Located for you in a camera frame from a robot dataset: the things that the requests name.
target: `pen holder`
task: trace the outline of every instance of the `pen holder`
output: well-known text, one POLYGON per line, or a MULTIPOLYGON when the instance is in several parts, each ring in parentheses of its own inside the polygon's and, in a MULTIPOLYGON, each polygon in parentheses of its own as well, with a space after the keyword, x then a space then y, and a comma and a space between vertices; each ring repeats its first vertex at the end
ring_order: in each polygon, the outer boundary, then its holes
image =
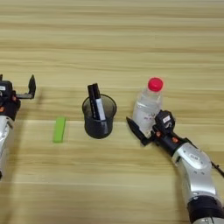
POLYGON ((105 94, 101 94, 102 106, 106 120, 100 121, 92 117, 92 111, 90 106, 89 97, 82 104, 82 112, 85 119, 85 131, 93 138, 107 137, 113 129, 114 116, 116 114, 115 101, 105 94))

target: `green eraser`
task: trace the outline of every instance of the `green eraser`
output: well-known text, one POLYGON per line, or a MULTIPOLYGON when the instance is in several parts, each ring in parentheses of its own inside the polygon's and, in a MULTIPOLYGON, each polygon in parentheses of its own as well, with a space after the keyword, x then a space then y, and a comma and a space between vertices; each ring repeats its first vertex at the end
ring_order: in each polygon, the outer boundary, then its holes
POLYGON ((64 116, 60 116, 57 118, 54 133, 53 133, 53 142, 58 144, 63 142, 63 136, 66 127, 66 118, 64 116))

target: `black marker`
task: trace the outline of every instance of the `black marker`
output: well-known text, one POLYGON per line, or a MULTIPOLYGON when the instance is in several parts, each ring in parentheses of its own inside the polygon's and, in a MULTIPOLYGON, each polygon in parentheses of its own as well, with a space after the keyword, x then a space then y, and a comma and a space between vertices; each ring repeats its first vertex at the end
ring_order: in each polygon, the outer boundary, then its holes
POLYGON ((96 102, 96 106, 97 106, 97 109, 98 109, 98 112, 99 112, 100 120, 105 121, 106 116, 105 116, 104 108, 102 106, 101 93, 100 93, 100 90, 98 88, 97 83, 93 84, 93 89, 94 89, 94 100, 96 102))
POLYGON ((89 103, 90 103, 90 108, 92 112, 92 117, 96 120, 100 120, 98 108, 95 101, 95 93, 94 93, 93 85, 87 86, 87 91, 89 96, 89 103))

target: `red bottle cap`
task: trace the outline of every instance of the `red bottle cap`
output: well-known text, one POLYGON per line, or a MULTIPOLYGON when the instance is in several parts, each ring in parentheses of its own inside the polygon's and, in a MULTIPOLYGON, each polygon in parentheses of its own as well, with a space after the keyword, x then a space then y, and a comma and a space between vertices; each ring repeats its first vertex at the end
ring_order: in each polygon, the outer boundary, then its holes
POLYGON ((149 80, 148 88, 153 92, 159 92, 163 88, 163 81, 159 78, 152 78, 149 80))

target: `clear plastic bottle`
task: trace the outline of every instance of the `clear plastic bottle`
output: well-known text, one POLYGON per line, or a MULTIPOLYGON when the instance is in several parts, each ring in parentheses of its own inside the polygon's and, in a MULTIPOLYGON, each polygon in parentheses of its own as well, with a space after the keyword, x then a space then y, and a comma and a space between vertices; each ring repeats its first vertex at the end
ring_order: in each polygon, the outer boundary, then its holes
POLYGON ((148 87, 137 97, 133 112, 133 121, 139 126, 146 137, 151 135, 151 128, 155 124, 155 116, 162 108, 163 81, 159 78, 149 80, 148 87))

